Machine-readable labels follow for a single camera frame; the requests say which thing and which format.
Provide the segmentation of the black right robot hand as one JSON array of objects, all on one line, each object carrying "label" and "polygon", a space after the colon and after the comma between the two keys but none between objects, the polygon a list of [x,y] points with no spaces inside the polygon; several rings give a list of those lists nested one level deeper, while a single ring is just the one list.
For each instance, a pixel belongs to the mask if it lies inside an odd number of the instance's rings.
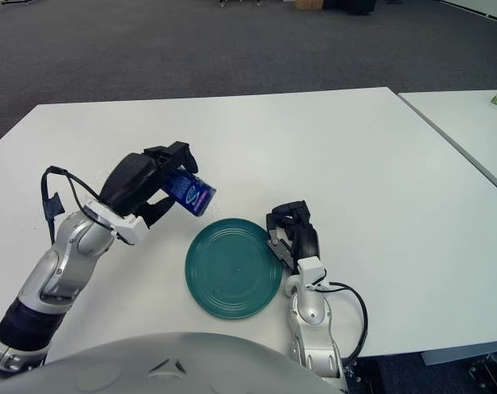
[{"label": "black right robot hand", "polygon": [[317,231],[310,223],[310,212],[304,200],[282,204],[266,215],[267,244],[285,264],[291,275],[285,294],[292,296],[301,289],[314,290],[326,278],[321,263]]}]

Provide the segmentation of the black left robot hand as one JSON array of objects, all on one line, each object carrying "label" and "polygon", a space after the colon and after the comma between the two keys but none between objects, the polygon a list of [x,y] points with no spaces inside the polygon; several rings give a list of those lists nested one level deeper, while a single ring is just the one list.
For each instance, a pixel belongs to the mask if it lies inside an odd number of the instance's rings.
[{"label": "black left robot hand", "polygon": [[176,141],[124,157],[105,181],[96,199],[84,207],[93,220],[101,222],[111,234],[128,245],[137,245],[176,200],[165,197],[155,204],[148,200],[168,182],[173,171],[184,168],[198,172],[198,164],[187,143]]}]

